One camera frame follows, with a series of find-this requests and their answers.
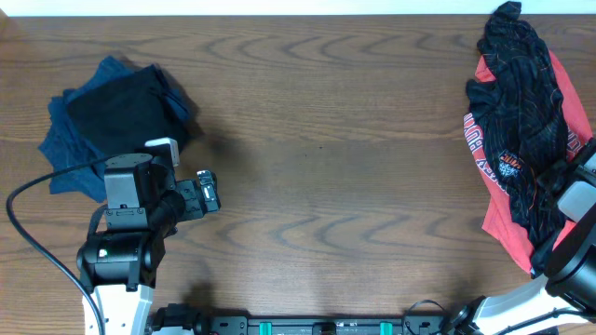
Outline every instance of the wood grain surface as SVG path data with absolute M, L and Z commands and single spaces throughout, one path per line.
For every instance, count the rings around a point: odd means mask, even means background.
M 594 126 L 596 20 L 526 16 Z M 463 138 L 485 16 L 10 20 L 0 40 L 0 200 L 51 170 L 47 104 L 107 55 L 160 64 L 199 106 L 178 178 L 218 174 L 223 208 L 166 242 L 154 307 L 390 315 L 529 280 L 481 229 Z M 98 204 L 21 196 L 18 217 L 75 270 Z M 0 333 L 83 333 L 81 296 L 0 218 Z M 568 334 L 594 326 L 567 327 Z

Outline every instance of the pink cloth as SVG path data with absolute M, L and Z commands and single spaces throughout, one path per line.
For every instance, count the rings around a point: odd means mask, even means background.
M 557 57 L 552 52 L 549 52 L 549 54 L 557 78 L 557 84 L 563 95 L 562 112 L 565 121 L 567 122 L 567 126 L 569 127 L 567 160 L 572 160 L 579 149 L 581 149 L 581 147 L 592 137 L 592 130 L 576 90 L 571 84 L 569 75 L 567 75 L 567 72 L 562 67 Z M 481 57 L 480 62 L 478 63 L 476 77 L 482 82 L 494 81 L 496 79 L 486 66 L 483 57 Z M 482 129 L 480 126 L 476 125 L 472 114 L 466 114 L 464 116 L 464 134 L 466 136 L 467 145 L 476 161 L 476 165 L 481 171 L 482 179 L 484 180 L 484 183 L 486 183 L 488 191 L 491 194 L 491 202 L 489 203 L 482 229 L 499 240 L 511 258 L 523 269 L 523 271 L 529 274 L 532 269 L 530 257 L 532 256 L 534 247 L 528 239 L 527 231 L 511 220 L 509 195 L 501 189 L 496 181 L 496 176 L 493 173 L 493 170 L 486 162 L 486 156 L 482 149 Z M 565 223 L 565 226 L 555 243 L 555 247 L 561 243 L 575 225 L 576 224 L 572 221 L 567 221 Z

